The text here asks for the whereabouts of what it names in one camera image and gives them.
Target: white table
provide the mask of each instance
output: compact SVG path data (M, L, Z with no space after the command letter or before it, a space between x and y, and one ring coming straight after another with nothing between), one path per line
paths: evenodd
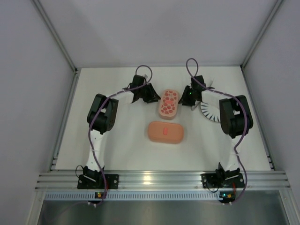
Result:
M180 95L190 76L185 67L153 67L151 81L161 95L165 89L175 89ZM70 114L59 151L56 169L73 170L85 165L89 154L88 112L96 94L112 94L126 87L133 79L135 68L83 68L76 87ZM140 75L148 74L146 68ZM245 95L252 112L254 126L238 148L247 170L270 170L266 151L258 129L244 78L239 67L200 67L199 75L217 90L233 95ZM184 127L180 144L154 143L148 139L151 121L164 121L158 115L158 103L146 104L142 99L118 110L116 123L109 132L105 147L106 170L208 171L221 161L225 169L237 167L234 143L225 135L219 123L205 118L199 108L179 105L172 121Z

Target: white wall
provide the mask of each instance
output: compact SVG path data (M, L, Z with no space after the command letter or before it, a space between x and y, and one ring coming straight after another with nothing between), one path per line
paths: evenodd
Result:
M275 0L41 0L80 67L240 65Z
M300 206L300 1L285 1L245 73L278 169Z
M29 0L0 4L0 224L25 223L72 72Z

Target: purple cable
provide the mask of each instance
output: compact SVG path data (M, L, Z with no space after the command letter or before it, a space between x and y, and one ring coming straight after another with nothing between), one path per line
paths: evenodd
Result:
M94 122L95 122L96 118L98 117L98 115L100 114L101 110L103 109L103 107L105 106L105 104L107 103L107 101L108 101L110 98L112 98L112 97L114 97L114 96L116 96L116 95L118 95L118 94L120 94L120 93L123 93L123 92L133 91L133 90L142 88L142 87L144 87L145 85L147 85L147 84L151 81L152 76L153 76L153 72L152 72L152 69L151 69L150 67L148 67L147 65L140 65L140 66L138 66L138 67L136 68L136 70L135 70L135 75L137 75L137 71L138 71L138 69L139 69L140 67L147 67L147 68L150 70L150 72L151 72L150 79L149 79L146 83L142 84L141 86L138 86L138 87L135 87L135 88L131 88L131 89L126 89L126 90L120 90L120 91L118 91L117 93L112 94L112 95L110 95L109 97L107 97L107 98L105 99L105 101L103 102L103 104L102 104L102 105L100 106L100 108L98 109L98 111L97 111L96 115L94 116L92 122L90 123L90 128L89 128L89 133L88 133L89 142L90 142L90 146L91 146L91 148L92 148L92 150L93 150L93 157L94 157L94 159L95 159L95 161L96 161L96 163L97 163L97 166L99 167L99 169L100 169L100 171L101 171L101 174L102 174L102 177L103 177L103 179L104 179L104 194L103 194L103 198L102 198L101 202L99 202L98 204L101 204L101 203L104 201L104 199L106 198L106 194L107 194L107 189L106 189L106 188L107 188L107 186L106 186L106 179L105 179L105 175L104 175L103 168L100 166L100 164L99 164L99 162L98 162L98 160L97 160L97 157L96 157L96 155L95 155L95 152L94 152L94 145L93 145L92 140L91 140L91 138L90 138L90 132L91 132L91 130L92 130L92 127L93 127L93 125L94 125Z
M192 75L192 73L191 73L191 72L189 71L189 69L188 69L188 62L189 62L190 60L193 60L193 61L196 63L196 65L197 65L197 70L196 70L196 73L195 73L194 76ZM197 75L197 73L198 73L198 68L199 68L199 65L198 65L197 60L195 60L194 58L189 58L189 59L187 60L187 62L186 62L186 68L187 68L188 74L189 74L189 75L197 82L197 84L199 84L201 87L203 87L204 89L209 90L209 91L211 91L211 92L215 92L215 93L218 93L218 94L225 95L225 96L228 96L228 97L230 97L230 98L233 98L233 99L240 105L240 108L241 108L242 111L243 111L244 121L245 121L244 130L243 130L242 136L240 137L239 141L238 141L238 142L236 143L236 145L234 146L233 150L234 150L234 152L235 152L235 155L236 155L236 157L237 157L237 159L238 159L238 162L239 162L240 166L242 167L242 169L243 169L243 171L244 171L244 174L245 174L245 186L244 186L243 190L241 191L240 195L235 199L235 201L234 201L234 203L235 203L235 202L236 202L238 199L240 199L240 197L245 193L245 190L246 190L246 187L247 187L247 184L248 184L248 177L247 177L246 169L245 169L244 165L242 164L242 162L241 162L241 160L240 160L238 151L236 150L237 147L238 147L238 146L240 145L240 143L242 142L242 140L244 139L244 137L246 136L246 132L247 132L247 114L246 114L246 110L245 110L244 106L242 105L242 103L241 103L235 96L233 96L233 95L231 95L231 94L227 94L227 93L221 92L221 91L218 91L218 90L209 89L209 88L205 87L203 84L201 84L199 81L197 81L196 78L194 78L194 77Z
M137 75L137 70L138 70L139 68L141 68L141 67L146 67L146 68L148 68L148 69L150 70L150 72L151 72L151 76L150 76L149 80L148 80L146 83L142 84L141 86L138 86L138 87L135 87L135 88L126 89L126 90L121 90L121 91L118 91L118 92L115 93L115 94L110 95L109 97L107 97L107 98L105 99L105 101L103 102L103 104L102 104L102 105L100 106L100 108L98 109L96 115L94 116L92 122L90 123L90 128L89 128L89 133L88 133L89 142L90 142L90 146L92 147L92 150L94 150L94 145L93 145L93 143L92 143L92 141L91 141L91 138L90 138L91 128L93 127L93 125L94 125L94 123L95 123L95 120L96 120L97 116L100 114L101 110L103 109L103 107L105 106L105 104L107 103L107 101L108 101L110 98L112 98L112 97L114 97L114 96L116 96L116 95L118 95L118 94L120 94L120 93L122 93L122 92L133 91L133 90L142 88L142 87L144 87L145 85L147 85L147 84L151 81L152 76L153 76L153 72L152 72L152 69L151 69L149 66L147 66L147 65L140 65L140 66L138 66L138 67L136 68L136 70L135 70L135 75ZM95 159L95 161L96 161L97 166L99 167L99 169L100 169L100 171L101 171L101 175L102 175L103 180L104 180L104 194L103 194L103 198L102 198L102 200L101 200L99 203L97 203L97 205L100 205L100 204L102 204L102 202L103 202L104 199L106 198L106 194L107 194L107 189L106 189L106 188L107 188L107 182L106 182L106 179L105 179L104 171L103 171L102 167L100 166L100 164L99 164L99 162L98 162L98 159L97 159L97 157L96 157L94 151L93 151L93 157L94 157L94 159ZM86 203L86 201L76 202L76 203L74 203L74 204L68 206L67 208L65 208L62 212L60 212L56 217L54 217L54 218L51 219L51 220L49 220L49 219L46 217L45 213L44 213L44 218L45 218L45 220L46 220L47 223L51 223L51 222L53 222L54 220L58 219L62 214L64 214L66 211L68 211L68 210L69 210L70 208L72 208L73 206L76 206L76 205L79 205L79 204L83 204L83 203Z

